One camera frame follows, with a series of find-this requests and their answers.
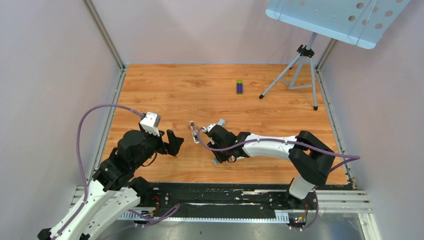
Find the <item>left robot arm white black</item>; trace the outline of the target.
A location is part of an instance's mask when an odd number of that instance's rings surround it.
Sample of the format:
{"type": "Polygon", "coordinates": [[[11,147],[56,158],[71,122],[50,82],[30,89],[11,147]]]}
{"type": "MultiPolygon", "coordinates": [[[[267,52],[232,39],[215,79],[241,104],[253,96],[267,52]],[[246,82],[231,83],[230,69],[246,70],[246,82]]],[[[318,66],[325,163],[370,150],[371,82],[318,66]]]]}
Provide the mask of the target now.
{"type": "Polygon", "coordinates": [[[151,157],[176,156],[184,138],[172,130],[158,135],[144,129],[129,130],[109,157],[93,174],[87,191],[69,213],[54,227],[42,229],[39,240],[95,240],[123,213],[153,201],[153,187],[135,171],[151,157]],[[166,134],[168,142],[162,137],[166,134]]]}

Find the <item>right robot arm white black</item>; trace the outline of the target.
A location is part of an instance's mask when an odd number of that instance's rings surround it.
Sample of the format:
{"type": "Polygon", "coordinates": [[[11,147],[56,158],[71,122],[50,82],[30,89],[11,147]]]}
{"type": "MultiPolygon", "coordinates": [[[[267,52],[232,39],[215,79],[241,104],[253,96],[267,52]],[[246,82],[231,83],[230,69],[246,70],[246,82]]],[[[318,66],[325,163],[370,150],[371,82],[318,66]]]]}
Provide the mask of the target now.
{"type": "Polygon", "coordinates": [[[298,209],[316,186],[325,185],[334,163],[334,151],[311,132],[302,130],[289,137],[262,136],[251,132],[238,135],[218,124],[203,127],[210,139],[207,147],[218,163],[240,158],[270,157],[291,162],[297,176],[285,195],[286,204],[298,209]]]}

